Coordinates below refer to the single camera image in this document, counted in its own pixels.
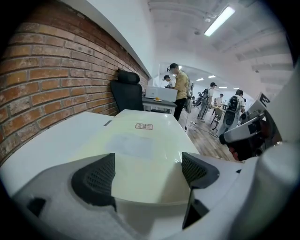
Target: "fluorescent light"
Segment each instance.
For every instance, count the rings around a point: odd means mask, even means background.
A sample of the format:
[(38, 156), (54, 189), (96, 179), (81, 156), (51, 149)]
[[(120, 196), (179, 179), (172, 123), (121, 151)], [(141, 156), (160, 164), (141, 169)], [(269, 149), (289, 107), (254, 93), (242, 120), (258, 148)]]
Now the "fluorescent light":
[(214, 33), (215, 30), (217, 30), (232, 14), (235, 13), (235, 10), (231, 7), (227, 7), (219, 17), (213, 22), (213, 24), (206, 30), (204, 35), (210, 36)]

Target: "man in yellow shirt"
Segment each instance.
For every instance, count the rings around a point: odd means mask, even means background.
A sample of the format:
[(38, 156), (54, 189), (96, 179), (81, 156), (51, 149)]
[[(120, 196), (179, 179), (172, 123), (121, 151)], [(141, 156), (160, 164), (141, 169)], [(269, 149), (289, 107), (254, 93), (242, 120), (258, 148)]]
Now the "man in yellow shirt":
[(176, 96), (176, 101), (175, 104), (177, 107), (175, 108), (174, 112), (174, 118), (178, 121), (181, 111), (183, 109), (184, 103), (187, 98), (187, 90), (188, 90), (188, 75), (184, 72), (182, 72), (179, 69), (178, 64), (172, 63), (170, 65), (170, 72), (172, 74), (176, 74), (176, 83), (175, 87), (173, 89), (177, 90), (177, 96)]

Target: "brick wall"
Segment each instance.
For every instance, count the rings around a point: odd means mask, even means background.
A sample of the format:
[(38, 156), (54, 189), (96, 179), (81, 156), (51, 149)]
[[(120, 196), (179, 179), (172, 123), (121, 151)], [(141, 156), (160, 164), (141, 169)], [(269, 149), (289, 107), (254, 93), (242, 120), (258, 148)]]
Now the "brick wall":
[(109, 83), (118, 68), (147, 75), (107, 32), (50, 1), (11, 37), (0, 63), (0, 165), (43, 130), (89, 111), (116, 115)]

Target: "red stamp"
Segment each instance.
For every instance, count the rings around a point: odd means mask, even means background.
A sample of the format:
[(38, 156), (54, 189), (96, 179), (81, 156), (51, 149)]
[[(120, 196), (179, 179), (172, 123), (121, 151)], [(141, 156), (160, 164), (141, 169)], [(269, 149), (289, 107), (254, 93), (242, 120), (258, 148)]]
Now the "red stamp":
[(153, 124), (137, 123), (135, 125), (135, 128), (137, 128), (137, 129), (153, 130)]

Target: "chair backrest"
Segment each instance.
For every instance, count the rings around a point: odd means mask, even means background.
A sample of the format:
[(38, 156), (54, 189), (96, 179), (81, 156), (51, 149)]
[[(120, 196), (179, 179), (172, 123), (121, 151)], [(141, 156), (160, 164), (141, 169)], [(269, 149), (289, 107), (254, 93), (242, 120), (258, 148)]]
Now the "chair backrest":
[(143, 111), (142, 87), (138, 84), (139, 75), (120, 69), (118, 72), (118, 79), (111, 81), (110, 87), (119, 112), (124, 109)]
[(216, 118), (220, 120), (221, 116), (222, 116), (222, 110), (220, 108), (217, 108), (216, 109)]

